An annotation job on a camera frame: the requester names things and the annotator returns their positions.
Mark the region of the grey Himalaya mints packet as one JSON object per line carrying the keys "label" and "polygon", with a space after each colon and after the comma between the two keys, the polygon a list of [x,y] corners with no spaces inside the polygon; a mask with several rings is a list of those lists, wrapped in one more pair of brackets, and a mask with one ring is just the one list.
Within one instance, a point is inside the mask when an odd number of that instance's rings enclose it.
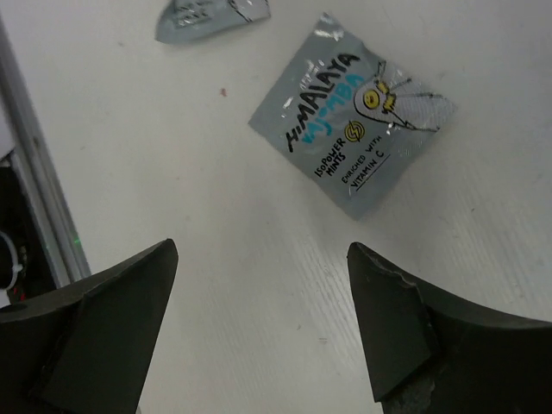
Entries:
{"label": "grey Himalaya mints packet", "polygon": [[446,97],[322,14],[249,125],[359,219],[454,113]]}

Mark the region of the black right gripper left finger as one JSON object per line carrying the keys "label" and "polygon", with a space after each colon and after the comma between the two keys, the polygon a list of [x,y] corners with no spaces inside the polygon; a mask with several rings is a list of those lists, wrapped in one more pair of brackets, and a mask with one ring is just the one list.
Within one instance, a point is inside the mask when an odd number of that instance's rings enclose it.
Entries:
{"label": "black right gripper left finger", "polygon": [[1,309],[3,413],[135,413],[178,266],[171,239]]}

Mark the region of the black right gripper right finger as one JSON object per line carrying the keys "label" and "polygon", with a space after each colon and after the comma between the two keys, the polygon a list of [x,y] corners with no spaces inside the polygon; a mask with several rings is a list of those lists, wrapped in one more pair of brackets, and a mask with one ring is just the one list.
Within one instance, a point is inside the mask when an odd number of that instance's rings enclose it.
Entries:
{"label": "black right gripper right finger", "polygon": [[458,297],[359,242],[348,249],[348,272],[384,412],[550,412],[550,323]]}

